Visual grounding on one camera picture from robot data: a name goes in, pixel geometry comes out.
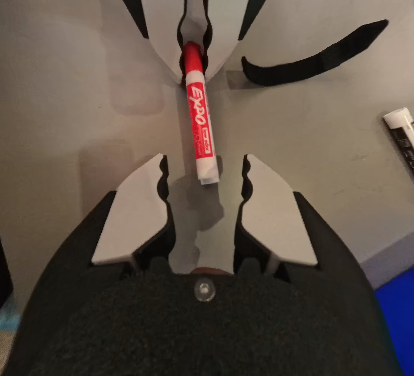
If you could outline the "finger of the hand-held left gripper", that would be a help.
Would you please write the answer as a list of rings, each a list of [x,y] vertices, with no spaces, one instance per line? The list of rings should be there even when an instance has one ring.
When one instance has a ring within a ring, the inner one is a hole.
[[[209,82],[235,50],[249,0],[203,0],[207,28],[203,46],[203,70]]]
[[[179,45],[179,24],[184,16],[184,0],[141,0],[149,42],[168,68],[171,77],[181,84],[182,48]]]

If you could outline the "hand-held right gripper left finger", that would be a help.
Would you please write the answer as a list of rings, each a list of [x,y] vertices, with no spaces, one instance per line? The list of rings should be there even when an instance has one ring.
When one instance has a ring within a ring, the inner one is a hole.
[[[158,154],[121,183],[92,256],[93,265],[149,266],[156,257],[168,260],[176,231],[167,179],[167,156]]]

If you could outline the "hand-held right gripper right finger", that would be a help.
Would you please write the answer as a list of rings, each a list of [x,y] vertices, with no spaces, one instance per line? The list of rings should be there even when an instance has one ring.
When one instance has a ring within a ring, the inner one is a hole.
[[[317,257],[291,186],[252,154],[244,156],[242,178],[234,268],[245,258],[255,258],[261,268],[277,268],[282,262],[316,266]]]

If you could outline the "red dry-erase marker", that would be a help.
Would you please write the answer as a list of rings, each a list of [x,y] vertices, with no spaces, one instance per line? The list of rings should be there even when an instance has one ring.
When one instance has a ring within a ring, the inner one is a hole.
[[[183,58],[197,176],[203,186],[216,184],[220,181],[220,175],[200,46],[187,42]]]

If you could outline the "black dry-erase marker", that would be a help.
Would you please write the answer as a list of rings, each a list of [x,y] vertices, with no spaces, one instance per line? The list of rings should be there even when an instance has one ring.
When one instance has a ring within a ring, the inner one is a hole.
[[[414,180],[414,119],[406,107],[385,114],[382,120]]]

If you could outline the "blue floor mat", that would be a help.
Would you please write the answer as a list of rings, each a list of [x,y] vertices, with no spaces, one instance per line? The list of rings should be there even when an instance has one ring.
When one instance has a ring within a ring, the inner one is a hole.
[[[414,268],[375,291],[403,373],[414,374]]]

